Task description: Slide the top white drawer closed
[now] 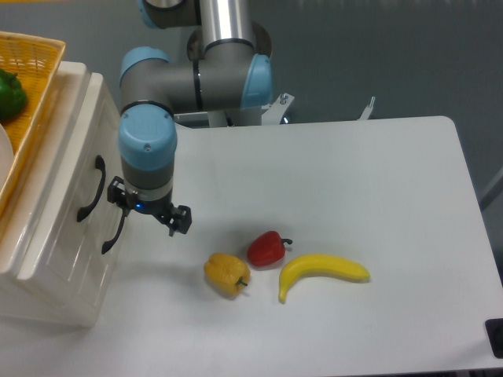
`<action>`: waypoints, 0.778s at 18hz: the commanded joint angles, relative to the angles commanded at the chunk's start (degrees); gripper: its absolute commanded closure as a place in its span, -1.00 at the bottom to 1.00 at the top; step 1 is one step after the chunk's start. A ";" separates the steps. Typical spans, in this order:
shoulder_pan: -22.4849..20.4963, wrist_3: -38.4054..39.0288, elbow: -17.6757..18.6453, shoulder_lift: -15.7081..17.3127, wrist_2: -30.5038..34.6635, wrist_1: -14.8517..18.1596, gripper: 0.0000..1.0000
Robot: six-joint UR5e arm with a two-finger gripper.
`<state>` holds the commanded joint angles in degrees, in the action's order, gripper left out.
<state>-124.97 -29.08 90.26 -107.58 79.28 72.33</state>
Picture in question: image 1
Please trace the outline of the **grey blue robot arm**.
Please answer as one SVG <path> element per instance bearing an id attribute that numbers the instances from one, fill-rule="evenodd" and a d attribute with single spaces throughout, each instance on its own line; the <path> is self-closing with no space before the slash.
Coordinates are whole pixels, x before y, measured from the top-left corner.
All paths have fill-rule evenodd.
<path id="1" fill-rule="evenodd" d="M 123 58 L 118 148 L 123 188 L 112 202 L 186 233 L 191 210 L 172 203 L 179 113 L 261 108 L 273 95 L 270 59 L 258 53 L 246 1 L 140 1 L 150 27 L 197 26 L 202 55 L 182 64 L 152 47 Z"/>

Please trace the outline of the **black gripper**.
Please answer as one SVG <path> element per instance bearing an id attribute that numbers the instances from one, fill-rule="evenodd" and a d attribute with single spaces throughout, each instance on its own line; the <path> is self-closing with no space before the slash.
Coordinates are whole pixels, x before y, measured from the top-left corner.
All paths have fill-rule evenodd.
<path id="1" fill-rule="evenodd" d="M 127 217 L 130 210 L 140 214 L 152 215 L 162 225 L 168 227 L 169 236 L 175 233 L 185 235 L 192 224 L 192 210 L 190 207 L 172 204 L 172 191 L 160 199 L 141 199 L 136 192 L 128 192 L 124 188 L 124 180 L 115 176 L 107 187 L 107 201 L 115 204 Z"/>

